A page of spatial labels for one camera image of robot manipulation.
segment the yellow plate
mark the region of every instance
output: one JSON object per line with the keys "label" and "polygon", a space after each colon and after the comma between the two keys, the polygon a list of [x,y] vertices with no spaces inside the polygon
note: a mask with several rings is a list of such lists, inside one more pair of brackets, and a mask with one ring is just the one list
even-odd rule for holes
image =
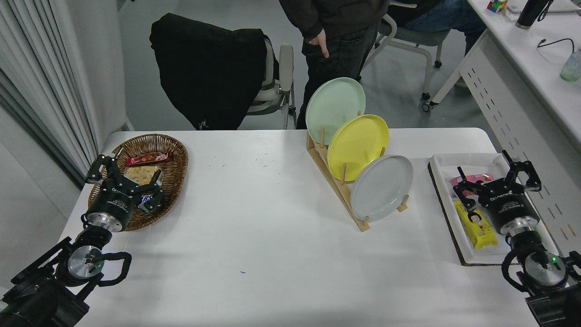
{"label": "yellow plate", "polygon": [[381,149],[387,148],[389,129],[385,121],[376,115],[363,115],[353,118],[341,126],[327,152],[327,162],[331,174],[341,179],[343,164],[347,163],[345,181],[350,182],[371,161],[379,158]]}

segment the plate rack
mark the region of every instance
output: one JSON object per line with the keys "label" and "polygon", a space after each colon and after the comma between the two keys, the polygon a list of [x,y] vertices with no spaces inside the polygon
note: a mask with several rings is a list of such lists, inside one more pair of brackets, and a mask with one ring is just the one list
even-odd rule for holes
{"label": "plate rack", "polygon": [[[343,164],[343,173],[341,180],[338,180],[335,177],[333,177],[331,171],[329,170],[329,164],[327,162],[327,147],[324,144],[325,144],[325,126],[321,126],[321,143],[317,143],[316,141],[314,141],[313,138],[311,138],[311,135],[309,135],[309,133],[307,132],[307,151],[311,155],[311,158],[317,164],[319,170],[325,176],[325,178],[329,182],[329,185],[331,185],[331,187],[335,191],[335,194],[337,194],[337,196],[341,200],[341,203],[343,203],[345,209],[347,209],[347,212],[349,213],[351,218],[353,218],[353,221],[355,222],[357,227],[359,227],[359,230],[365,232],[370,228],[368,223],[369,216],[366,216],[365,219],[361,221],[359,220],[359,218],[357,218],[357,216],[353,212],[353,209],[351,207],[351,191],[349,190],[345,182],[345,174],[347,173],[347,163]],[[381,149],[381,153],[379,156],[382,157],[384,153],[385,147]],[[408,198],[409,195],[406,195],[403,198],[401,204],[397,207],[397,210],[399,212],[407,209],[406,202]]]}

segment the wicker basket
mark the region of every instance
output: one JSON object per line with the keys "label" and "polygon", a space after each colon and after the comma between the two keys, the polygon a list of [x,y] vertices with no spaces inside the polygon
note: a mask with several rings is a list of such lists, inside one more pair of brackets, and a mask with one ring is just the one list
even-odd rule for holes
{"label": "wicker basket", "polygon": [[[188,170],[188,152],[181,142],[163,134],[146,134],[134,137],[116,147],[113,153],[116,153],[121,147],[123,147],[123,152],[119,155],[119,160],[117,161],[121,172],[125,170],[125,160],[127,158],[148,154],[153,155],[161,152],[173,153],[173,160],[156,163],[157,166],[161,167],[164,174],[162,206],[156,208],[149,215],[145,215],[140,209],[136,209],[125,230],[137,230],[149,226],[164,217],[177,202],[184,184],[186,171]],[[103,169],[101,173],[105,176],[106,170]],[[93,187],[89,195],[89,206],[91,206],[100,190],[101,187],[99,185]]]}

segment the person's hand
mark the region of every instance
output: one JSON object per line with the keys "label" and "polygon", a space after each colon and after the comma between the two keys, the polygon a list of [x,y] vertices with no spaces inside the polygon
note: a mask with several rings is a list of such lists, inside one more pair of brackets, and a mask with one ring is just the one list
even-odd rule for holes
{"label": "person's hand", "polygon": [[329,58],[329,51],[327,50],[327,37],[325,36],[325,30],[321,30],[319,35],[315,36],[312,40],[307,42],[308,44],[318,45],[321,47],[321,52],[323,57]]}

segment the mint green plate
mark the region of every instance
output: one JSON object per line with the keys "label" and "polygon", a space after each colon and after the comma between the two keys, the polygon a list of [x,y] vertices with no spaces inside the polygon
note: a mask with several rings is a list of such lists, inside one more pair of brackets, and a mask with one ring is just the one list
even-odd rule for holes
{"label": "mint green plate", "polygon": [[365,113],[365,92],[361,85],[348,77],[340,77],[321,85],[307,106],[307,130],[311,138],[321,143],[321,127],[325,126],[328,145],[337,129]]}

